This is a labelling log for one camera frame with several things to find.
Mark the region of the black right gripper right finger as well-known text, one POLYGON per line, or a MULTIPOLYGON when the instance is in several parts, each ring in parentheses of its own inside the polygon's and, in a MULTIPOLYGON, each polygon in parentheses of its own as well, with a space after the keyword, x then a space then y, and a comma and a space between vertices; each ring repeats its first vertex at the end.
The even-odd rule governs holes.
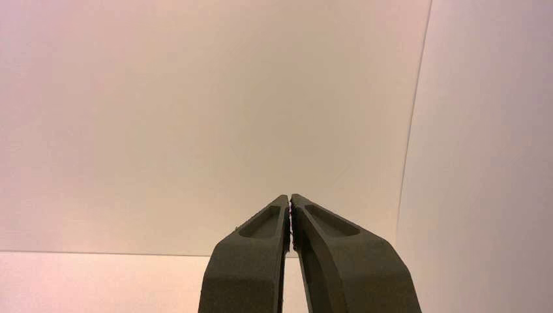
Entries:
POLYGON ((293 248, 309 312, 420 312, 406 264, 384 238, 293 194, 293 248))

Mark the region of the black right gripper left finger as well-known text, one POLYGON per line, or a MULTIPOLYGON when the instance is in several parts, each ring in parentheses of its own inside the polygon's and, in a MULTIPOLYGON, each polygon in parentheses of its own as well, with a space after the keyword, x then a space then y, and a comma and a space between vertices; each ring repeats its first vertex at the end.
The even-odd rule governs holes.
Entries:
POLYGON ((290 203, 283 194, 215 246, 199 312, 281 312, 289 250, 290 203))

